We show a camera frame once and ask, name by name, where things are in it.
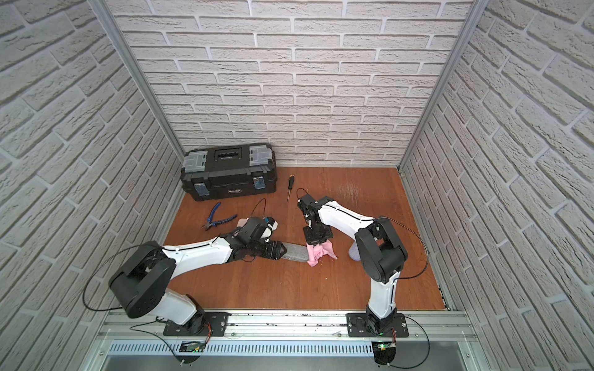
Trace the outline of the grey felt eyeglass case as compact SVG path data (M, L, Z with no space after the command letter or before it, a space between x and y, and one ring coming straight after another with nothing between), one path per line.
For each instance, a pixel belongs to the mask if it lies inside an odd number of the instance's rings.
M309 261L309 252L306 246L286 242L283 242L282 245L286 250L282 255L282 259L300 263L307 263Z

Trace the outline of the lavender eyeglass case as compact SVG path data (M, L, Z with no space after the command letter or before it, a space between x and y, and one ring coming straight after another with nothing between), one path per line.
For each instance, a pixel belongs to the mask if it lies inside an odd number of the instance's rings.
M349 257L353 261L360 261L361 260L361 258L360 258L360 252L359 252L359 249L358 249L358 246L357 246L356 243L353 243L351 245L351 247L348 250L348 254L349 254Z

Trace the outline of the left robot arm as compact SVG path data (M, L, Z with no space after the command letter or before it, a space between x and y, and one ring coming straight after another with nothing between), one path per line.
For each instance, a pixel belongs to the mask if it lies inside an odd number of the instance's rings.
M278 223L250 217L230 233L208 241L178 246L142 244L116 271L109 287L129 318L154 315L179 326L200 326L199 305L168 288L170 281L210 265L241 261L247 256L278 260L285 246L271 239Z

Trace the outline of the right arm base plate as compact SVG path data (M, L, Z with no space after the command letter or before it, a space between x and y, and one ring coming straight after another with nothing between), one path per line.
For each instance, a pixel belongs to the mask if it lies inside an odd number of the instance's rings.
M408 338L409 331L402 313L392 313L387 318L377 318L372 312L346 314L346 329L351 338L382 337Z

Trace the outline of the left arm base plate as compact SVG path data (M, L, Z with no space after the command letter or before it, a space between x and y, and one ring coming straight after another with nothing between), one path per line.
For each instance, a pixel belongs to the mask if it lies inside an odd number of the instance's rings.
M222 337L227 328L229 317L229 312L198 312L185 325L178 325L172 321L167 321L163 335L168 337L207 335Z

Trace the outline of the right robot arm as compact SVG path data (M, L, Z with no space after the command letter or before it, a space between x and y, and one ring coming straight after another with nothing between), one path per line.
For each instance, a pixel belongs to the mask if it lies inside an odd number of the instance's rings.
M408 252L391 221L363 216L331 198L315 200L309 194L299 199L298 208L306 221L303 231L310 266L317 265L325 255L335 258L330 241L333 230L354 241L359 261L371 279L366 307L368 327L376 334L384 332L396 317L395 289L408 260Z

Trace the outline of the pink microfiber cloth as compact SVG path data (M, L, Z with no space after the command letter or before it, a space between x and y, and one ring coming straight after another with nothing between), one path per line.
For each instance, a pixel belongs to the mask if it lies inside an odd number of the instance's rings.
M310 267L315 267L318 264L319 259L321 259L325 255L330 256L334 260L337 259L331 241L326 241L324 243L316 245L307 244L306 249L309 256L309 260L307 261L307 263Z

